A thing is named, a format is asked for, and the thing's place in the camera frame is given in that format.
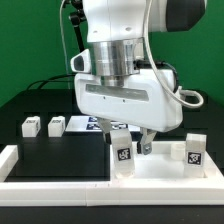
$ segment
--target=white cube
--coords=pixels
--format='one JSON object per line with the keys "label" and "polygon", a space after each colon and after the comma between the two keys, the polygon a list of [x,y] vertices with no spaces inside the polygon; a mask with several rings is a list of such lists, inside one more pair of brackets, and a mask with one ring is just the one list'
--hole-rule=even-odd
{"label": "white cube", "polygon": [[186,139],[186,156],[184,176],[204,177],[204,160],[206,135],[188,134]]}
{"label": "white cube", "polygon": [[65,118],[62,116],[53,117],[48,124],[49,137],[61,137],[65,131]]}
{"label": "white cube", "polygon": [[40,128],[40,117],[28,117],[22,124],[23,137],[36,137]]}

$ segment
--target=black table surface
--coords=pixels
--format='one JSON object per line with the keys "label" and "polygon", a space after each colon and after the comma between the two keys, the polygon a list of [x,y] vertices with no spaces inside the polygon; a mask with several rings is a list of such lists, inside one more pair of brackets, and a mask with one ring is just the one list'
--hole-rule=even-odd
{"label": "black table surface", "polygon": [[[185,140],[187,133],[206,134],[207,151],[223,172],[224,108],[205,93],[203,96],[205,104],[202,108],[183,109],[184,120],[180,127],[168,133],[158,133],[155,140]],[[0,150],[6,145],[16,144],[20,157],[7,181],[109,180],[109,146],[103,143],[102,134],[65,133],[60,139],[47,137],[47,124],[53,116],[65,116],[68,123],[73,115],[81,113],[72,90],[24,91],[2,106]],[[28,116],[41,117],[42,128],[35,140],[22,138],[21,124]],[[140,135],[132,133],[132,137],[136,141]],[[92,154],[88,150],[90,145],[97,149]],[[53,155],[51,169],[46,169]],[[58,168],[59,162],[67,165]],[[89,169],[85,168],[87,163],[91,164]],[[79,172],[68,172],[71,168],[77,170],[77,167]],[[1,207],[0,220],[4,224],[224,223],[224,206]]]}

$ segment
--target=cable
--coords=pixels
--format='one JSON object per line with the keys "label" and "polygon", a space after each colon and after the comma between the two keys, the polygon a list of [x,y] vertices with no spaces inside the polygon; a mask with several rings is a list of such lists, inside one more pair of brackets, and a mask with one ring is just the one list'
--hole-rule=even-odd
{"label": "cable", "polygon": [[184,96],[195,96],[197,97],[197,99],[199,100],[199,102],[197,104],[191,104],[191,103],[187,103],[186,101],[178,98],[167,86],[164,78],[161,76],[159,70],[157,69],[153,57],[152,57],[152,52],[150,49],[150,45],[149,45],[149,37],[148,37],[148,32],[149,32],[149,28],[148,28],[148,24],[149,24],[149,15],[150,15],[150,11],[151,11],[151,6],[152,6],[152,1],[153,0],[147,0],[146,1],[146,13],[145,13],[145,21],[144,21],[144,41],[145,41],[145,47],[146,47],[146,52],[147,52],[147,56],[149,58],[149,61],[151,63],[152,69],[155,73],[155,76],[157,77],[159,83],[161,84],[161,86],[163,87],[164,91],[170,96],[172,97],[175,101],[177,101],[178,103],[180,103],[182,106],[188,107],[188,108],[198,108],[201,107],[204,103],[204,99],[203,97],[197,93],[196,91],[190,91],[190,90],[180,90],[180,94],[184,95]]}
{"label": "cable", "polygon": [[63,46],[63,52],[64,52],[64,58],[65,58],[65,69],[66,69],[66,74],[69,74],[69,65],[68,65],[68,55],[67,55],[67,50],[66,50],[66,44],[65,44],[65,35],[64,35],[64,26],[63,26],[63,21],[62,21],[62,9],[63,5],[66,0],[62,0],[60,11],[59,11],[59,18],[60,18],[60,29],[61,29],[61,39],[62,39],[62,46]]}
{"label": "cable", "polygon": [[75,77],[75,74],[53,76],[53,77],[47,79],[46,81],[44,81],[43,83],[41,83],[37,89],[42,89],[42,87],[45,86],[51,80],[62,79],[62,78],[67,78],[67,77]]}
{"label": "cable", "polygon": [[36,82],[33,82],[33,83],[31,83],[27,88],[26,88],[26,90],[29,90],[33,85],[35,85],[35,84],[37,84],[37,83],[41,83],[41,82],[70,82],[70,83],[73,83],[73,82],[71,82],[71,81],[56,81],[56,80],[39,80],[39,81],[36,81]]}

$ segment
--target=white tray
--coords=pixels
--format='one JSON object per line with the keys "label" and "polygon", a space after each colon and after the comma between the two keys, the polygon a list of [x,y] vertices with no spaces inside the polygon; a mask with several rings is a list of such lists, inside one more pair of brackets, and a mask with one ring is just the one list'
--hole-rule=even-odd
{"label": "white tray", "polygon": [[[209,155],[205,178],[185,178],[184,162],[170,157],[172,143],[154,142],[152,154],[135,154],[131,179],[114,177],[111,155],[108,182],[2,182],[0,206],[224,205],[224,178]],[[2,169],[9,164],[4,161]]]}

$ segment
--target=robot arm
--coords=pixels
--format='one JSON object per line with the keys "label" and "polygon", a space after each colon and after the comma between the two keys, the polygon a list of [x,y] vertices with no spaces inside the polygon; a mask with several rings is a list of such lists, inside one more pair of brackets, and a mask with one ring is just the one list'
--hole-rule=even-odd
{"label": "robot arm", "polygon": [[[80,72],[75,78],[77,103],[84,114],[99,118],[104,133],[114,138],[112,145],[119,142],[123,149],[130,148],[125,153],[131,153],[130,135],[112,134],[110,120],[139,126],[143,135],[139,152],[149,154],[155,133],[178,127],[182,105],[192,106],[182,101],[181,87],[173,92],[172,72],[154,66],[148,31],[189,30],[203,16],[206,5],[206,0],[83,0],[91,49],[71,60],[73,71]],[[145,58],[144,42],[153,70],[136,66],[136,61]],[[187,94],[199,98],[196,106],[202,104],[199,94]]]}
{"label": "robot arm", "polygon": [[[84,0],[88,42],[141,38],[147,1]],[[189,30],[204,15],[206,5],[207,0],[153,0],[149,31]]]}

